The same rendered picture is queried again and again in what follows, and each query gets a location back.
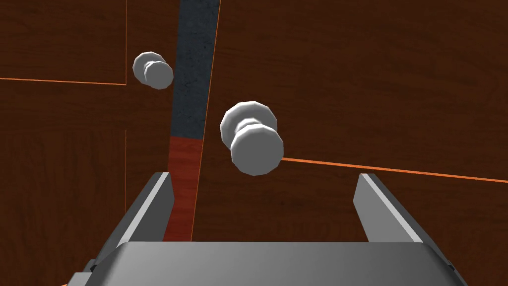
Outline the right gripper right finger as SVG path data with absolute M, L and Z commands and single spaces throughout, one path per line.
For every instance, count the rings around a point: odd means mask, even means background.
M 360 173 L 353 204 L 369 242 L 418 242 L 448 259 L 374 173 Z

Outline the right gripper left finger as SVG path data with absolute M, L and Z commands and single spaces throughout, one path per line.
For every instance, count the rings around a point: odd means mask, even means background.
M 174 204 L 170 173 L 156 172 L 115 227 L 95 262 L 125 242 L 162 241 Z

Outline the dark brown wooden door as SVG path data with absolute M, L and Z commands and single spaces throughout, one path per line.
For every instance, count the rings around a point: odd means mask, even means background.
M 0 0 L 0 286 L 61 286 L 168 167 L 180 0 Z
M 219 124 L 267 105 L 285 159 Z M 508 286 L 508 0 L 220 0 L 193 241 L 366 241 L 374 173 L 468 286 Z

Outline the white round door knob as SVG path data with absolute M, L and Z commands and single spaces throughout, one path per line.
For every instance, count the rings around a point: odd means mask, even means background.
M 141 53 L 134 59 L 132 70 L 134 77 L 142 84 L 162 90 L 169 87 L 174 79 L 172 68 L 160 54 Z
M 256 101 L 239 102 L 227 110 L 220 135 L 233 164 L 250 176 L 271 172 L 284 155 L 277 119 L 268 106 Z

